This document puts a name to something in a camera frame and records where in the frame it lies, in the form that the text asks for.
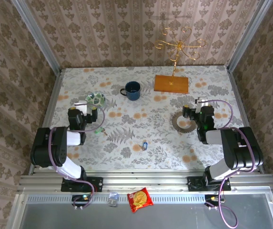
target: snack bag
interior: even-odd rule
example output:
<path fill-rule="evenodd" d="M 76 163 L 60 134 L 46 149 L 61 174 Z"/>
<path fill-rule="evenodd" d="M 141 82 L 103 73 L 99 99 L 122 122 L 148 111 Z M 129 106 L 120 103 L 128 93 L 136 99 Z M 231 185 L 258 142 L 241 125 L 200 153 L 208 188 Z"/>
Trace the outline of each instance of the snack bag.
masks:
<path fill-rule="evenodd" d="M 153 202 L 149 196 L 147 189 L 144 187 L 138 192 L 127 194 L 128 201 L 132 212 L 136 212 L 140 208 L 144 208 L 149 205 L 153 205 Z"/>

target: wooden base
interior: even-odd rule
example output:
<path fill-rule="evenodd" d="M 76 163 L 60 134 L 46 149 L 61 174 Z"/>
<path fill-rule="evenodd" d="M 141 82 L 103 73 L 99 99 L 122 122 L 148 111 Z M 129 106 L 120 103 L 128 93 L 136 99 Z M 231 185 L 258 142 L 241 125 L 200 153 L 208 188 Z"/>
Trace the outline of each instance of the wooden base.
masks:
<path fill-rule="evenodd" d="M 173 85 L 170 85 L 172 76 L 156 75 L 154 90 L 156 92 L 172 92 L 172 93 L 188 93 L 188 78 L 187 77 L 173 77 Z"/>

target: gold jewelry stand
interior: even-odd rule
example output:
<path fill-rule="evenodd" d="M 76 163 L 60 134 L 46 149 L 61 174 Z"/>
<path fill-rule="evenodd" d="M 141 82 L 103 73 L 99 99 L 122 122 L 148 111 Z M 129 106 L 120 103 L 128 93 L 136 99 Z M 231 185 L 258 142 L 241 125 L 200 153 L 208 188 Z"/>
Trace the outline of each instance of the gold jewelry stand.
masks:
<path fill-rule="evenodd" d="M 155 76 L 155 83 L 154 83 L 154 90 L 158 92 L 172 92 L 172 93 L 183 93 L 187 94 L 188 93 L 188 78 L 187 77 L 177 77 L 174 76 L 174 72 L 176 69 L 176 64 L 179 61 L 180 58 L 180 51 L 182 51 L 188 58 L 192 60 L 197 60 L 200 57 L 200 54 L 198 52 L 193 52 L 192 56 L 187 55 L 184 52 L 184 48 L 201 48 L 206 45 L 206 41 L 203 39 L 197 39 L 197 43 L 200 45 L 196 46 L 190 46 L 190 45 L 185 45 L 185 41 L 190 37 L 192 33 L 192 29 L 190 27 L 182 27 L 181 31 L 186 32 L 187 29 L 190 31 L 190 34 L 185 38 L 185 40 L 177 41 L 176 40 L 176 35 L 174 34 L 173 30 L 171 28 L 165 28 L 165 32 L 162 32 L 163 35 L 167 35 L 168 32 L 166 30 L 170 30 L 172 32 L 173 38 L 175 39 L 175 44 L 168 43 L 162 40 L 156 40 L 155 41 L 155 47 L 157 49 L 162 49 L 164 47 L 164 44 L 166 45 L 171 45 L 175 46 L 176 48 L 173 49 L 171 52 L 168 53 L 169 59 L 174 62 L 174 67 L 173 67 L 173 72 L 172 76 L 166 76 L 166 75 L 156 75 Z"/>

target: table surface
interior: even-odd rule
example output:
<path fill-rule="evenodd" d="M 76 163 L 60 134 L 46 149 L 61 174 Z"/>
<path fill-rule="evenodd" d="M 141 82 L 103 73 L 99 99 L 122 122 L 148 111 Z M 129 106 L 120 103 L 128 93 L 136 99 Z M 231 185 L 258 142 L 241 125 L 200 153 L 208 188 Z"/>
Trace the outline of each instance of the table surface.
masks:
<path fill-rule="evenodd" d="M 175 76 L 189 78 L 189 93 L 162 93 L 153 90 L 156 74 L 171 75 L 173 67 L 121 67 L 66 69 L 52 126 L 68 126 L 67 111 L 74 102 L 85 100 L 92 92 L 106 97 L 103 107 L 106 119 L 103 133 L 87 133 L 83 146 L 68 146 L 68 157 L 76 164 L 91 170 L 114 169 L 191 169 L 203 170 L 223 158 L 222 146 L 204 145 L 191 133 L 178 133 L 172 126 L 172 117 L 187 104 L 193 108 L 199 96 L 228 101 L 233 107 L 229 126 L 241 127 L 238 105 L 228 73 L 224 66 L 179 66 Z M 129 81 L 141 84 L 141 97 L 130 101 L 120 94 Z M 221 102 L 210 103 L 215 108 L 215 127 L 224 126 L 230 109 Z M 92 129 L 102 121 L 98 113 Z M 187 119 L 179 119 L 188 127 Z M 148 143 L 143 151 L 140 146 Z"/>

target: purple cable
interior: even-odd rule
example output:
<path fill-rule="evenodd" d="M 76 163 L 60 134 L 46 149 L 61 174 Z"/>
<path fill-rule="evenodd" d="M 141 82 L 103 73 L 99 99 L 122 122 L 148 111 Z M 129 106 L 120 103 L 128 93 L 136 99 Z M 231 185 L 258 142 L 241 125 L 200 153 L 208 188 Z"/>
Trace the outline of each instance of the purple cable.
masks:
<path fill-rule="evenodd" d="M 222 127 L 221 129 L 227 127 L 228 124 L 232 121 L 232 118 L 233 118 L 233 108 L 232 108 L 232 106 L 231 106 L 228 102 L 226 102 L 226 101 L 224 101 L 224 100 L 219 100 L 219 99 L 213 99 L 213 100 L 203 101 L 203 102 L 199 102 L 199 103 L 200 103 L 200 104 L 203 104 L 203 103 L 209 103 L 209 102 L 224 102 L 224 103 L 226 103 L 226 104 L 230 107 L 230 109 L 231 109 L 231 117 L 230 117 L 230 120 L 229 120 L 228 123 L 225 124 L 225 126 Z M 252 148 L 251 148 L 251 145 L 250 145 L 249 141 L 247 140 L 247 138 L 246 138 L 246 136 L 244 135 L 244 133 L 243 133 L 241 130 L 239 130 L 238 128 L 236 128 L 236 127 L 230 127 L 230 129 L 233 129 L 233 130 L 235 130 L 235 131 L 237 131 L 237 132 L 240 133 L 240 135 L 242 136 L 242 139 L 245 140 L 245 143 L 246 143 L 246 145 L 247 145 L 248 150 L 250 151 L 250 155 L 251 155 L 251 159 L 252 159 L 252 168 L 251 168 L 250 170 L 241 170 L 241 171 L 243 171 L 243 172 L 245 172 L 245 173 L 251 173 L 251 172 L 253 172 L 254 169 L 255 169 L 255 157 L 254 157 L 254 153 L 253 153 L 253 150 L 252 150 Z M 237 173 L 239 173 L 239 172 L 240 172 L 240 170 L 238 169 L 238 170 L 232 172 L 231 174 L 227 175 L 226 177 L 224 177 L 224 179 L 222 180 L 222 183 L 221 183 L 221 185 L 220 185 L 220 189 L 219 189 L 219 193 L 218 193 L 218 208 L 219 208 L 219 212 L 220 212 L 221 218 L 222 218 L 223 222 L 225 223 L 225 225 L 226 225 L 227 227 L 231 228 L 231 229 L 237 228 L 237 226 L 238 226 L 238 218 L 237 218 L 236 214 L 234 213 L 234 211 L 231 210 L 229 207 L 221 206 L 221 192 L 222 192 L 222 188 L 223 188 L 223 185 L 224 185 L 225 181 L 226 181 L 228 178 L 230 178 L 231 176 L 233 176 L 233 175 L 235 175 L 235 174 L 237 174 Z M 208 204 L 208 205 L 214 207 L 214 205 L 212 205 L 212 204 L 209 203 L 209 202 L 206 202 L 206 204 Z M 223 212 L 222 212 L 222 208 L 228 209 L 228 210 L 234 215 L 235 220 L 236 220 L 236 223 L 235 223 L 234 226 L 231 226 L 231 225 L 229 225 L 229 224 L 226 222 L 226 220 L 225 220 L 225 218 L 224 218 L 224 215 L 223 215 Z"/>
<path fill-rule="evenodd" d="M 199 102 L 199 103 L 204 104 L 204 103 L 209 103 L 209 102 L 223 102 L 223 103 L 226 103 L 230 107 L 231 117 L 230 117 L 230 120 L 227 122 L 227 124 L 225 124 L 225 126 L 223 126 L 223 128 L 227 127 L 228 124 L 232 121 L 232 118 L 233 118 L 233 108 L 232 108 L 232 106 L 228 102 L 226 102 L 224 100 L 220 100 L 220 99 L 212 99 L 212 100 L 208 100 L 208 101 L 202 101 L 202 102 Z"/>
<path fill-rule="evenodd" d="M 84 104 L 79 104 L 79 105 L 76 105 L 76 106 L 80 106 L 80 105 L 91 105 L 91 106 L 95 106 L 96 108 L 99 108 L 99 109 L 102 111 L 102 113 L 103 113 L 103 119 L 102 119 L 101 124 L 100 124 L 98 127 L 94 128 L 94 129 L 92 129 L 92 130 L 78 130 L 78 131 L 74 131 L 74 132 L 90 132 L 90 131 L 94 131 L 94 130 L 98 129 L 99 127 L 101 127 L 102 124 L 103 124 L 103 122 L 104 122 L 104 120 L 105 120 L 105 113 L 104 113 L 104 110 L 103 110 L 101 107 L 96 106 L 96 105 L 93 105 L 93 104 L 86 104 L 86 103 L 84 103 Z M 93 186 L 90 182 L 88 182 L 88 181 L 85 181 L 85 180 L 76 180 L 75 178 L 69 177 L 69 176 L 67 176 L 67 175 L 65 175 L 65 174 L 63 174 L 63 173 L 61 173 L 61 172 L 58 171 L 57 166 L 56 166 L 54 160 L 52 159 L 52 153 L 51 153 L 51 138 L 52 138 L 52 133 L 55 131 L 55 129 L 56 129 L 56 127 L 53 127 L 53 128 L 51 129 L 51 132 L 50 132 L 50 135 L 49 135 L 49 142 L 48 142 L 48 151 L 49 151 L 49 157 L 50 157 L 51 164 L 52 164 L 52 166 L 54 167 L 55 171 L 56 171 L 59 175 L 61 175 L 61 176 L 63 176 L 63 177 L 66 177 L 66 178 L 68 178 L 69 180 L 72 180 L 72 181 L 75 181 L 75 182 L 88 184 L 88 185 L 91 187 L 91 190 L 92 190 L 92 191 L 91 191 L 91 198 L 90 198 L 90 200 L 88 201 L 88 203 L 84 206 L 84 207 L 86 208 L 86 207 L 90 204 L 90 202 L 91 202 L 91 200 L 92 200 L 92 196 L 94 195 L 94 190 L 95 190 L 95 189 L 94 189 L 94 186 Z"/>

